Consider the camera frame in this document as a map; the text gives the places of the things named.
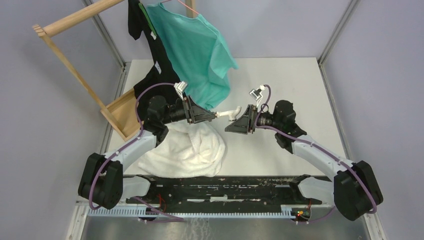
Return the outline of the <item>white plastic water faucet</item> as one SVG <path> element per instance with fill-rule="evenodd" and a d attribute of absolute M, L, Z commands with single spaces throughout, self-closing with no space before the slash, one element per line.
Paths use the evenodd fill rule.
<path fill-rule="evenodd" d="M 217 111 L 220 113 L 221 117 L 228 117 L 229 122 L 233 122 L 237 119 L 237 116 L 241 113 L 242 107 L 237 106 L 234 110 L 227 110 L 227 111 Z"/>

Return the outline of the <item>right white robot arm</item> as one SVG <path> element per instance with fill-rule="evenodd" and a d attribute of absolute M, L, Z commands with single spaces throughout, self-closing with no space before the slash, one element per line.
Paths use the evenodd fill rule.
<path fill-rule="evenodd" d="M 297 177 L 288 191 L 293 203 L 319 200 L 336 208 L 346 219 L 355 221 L 365 214 L 375 214 L 377 206 L 384 201 L 372 167 L 363 160 L 354 162 L 338 156 L 318 144 L 297 125 L 290 101 L 279 100 L 273 112 L 260 112 L 249 105 L 225 131 L 246 135 L 256 129 L 274 131 L 282 149 L 306 160 L 328 178 L 320 180 L 308 174 Z"/>

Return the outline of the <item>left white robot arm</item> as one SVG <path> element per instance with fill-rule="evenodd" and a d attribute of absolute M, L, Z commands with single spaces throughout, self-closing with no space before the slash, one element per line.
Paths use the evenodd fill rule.
<path fill-rule="evenodd" d="M 179 121 L 197 124 L 215 118 L 216 112 L 200 107 L 190 96 L 177 99 L 175 104 L 168 104 L 160 95 L 152 97 L 148 101 L 147 115 L 135 136 L 115 151 L 94 152 L 87 158 L 78 195 L 88 200 L 92 210 L 110 210 L 120 200 L 132 197 L 139 197 L 147 204 L 154 202 L 157 189 L 144 177 L 124 177 L 124 171 L 166 139 L 167 124 Z"/>

